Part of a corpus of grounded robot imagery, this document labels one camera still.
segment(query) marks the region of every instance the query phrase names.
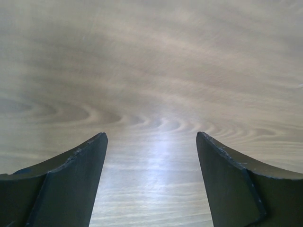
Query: wooden table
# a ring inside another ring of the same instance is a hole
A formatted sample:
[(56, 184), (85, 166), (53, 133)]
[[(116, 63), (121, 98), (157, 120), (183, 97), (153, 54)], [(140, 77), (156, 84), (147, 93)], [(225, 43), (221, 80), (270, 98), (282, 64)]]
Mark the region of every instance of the wooden table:
[(303, 173), (298, 0), (1, 0), (0, 171), (109, 138), (92, 227), (211, 227), (206, 131)]

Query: wood grain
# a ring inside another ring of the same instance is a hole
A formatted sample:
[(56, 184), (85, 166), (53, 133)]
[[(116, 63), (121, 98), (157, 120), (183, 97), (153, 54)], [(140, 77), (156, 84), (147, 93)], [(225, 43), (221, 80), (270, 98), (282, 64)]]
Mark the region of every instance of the wood grain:
[(211, 227), (198, 131), (303, 173), (300, 1), (0, 2), (0, 171), (106, 132), (92, 227)]

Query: brown wooden surface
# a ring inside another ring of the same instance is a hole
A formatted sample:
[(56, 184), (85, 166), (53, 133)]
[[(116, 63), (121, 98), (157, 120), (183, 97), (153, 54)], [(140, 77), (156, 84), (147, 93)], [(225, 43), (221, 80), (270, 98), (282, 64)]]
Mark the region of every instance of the brown wooden surface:
[(0, 172), (106, 132), (92, 227), (211, 227), (198, 131), (303, 173), (299, 0), (0, 3)]

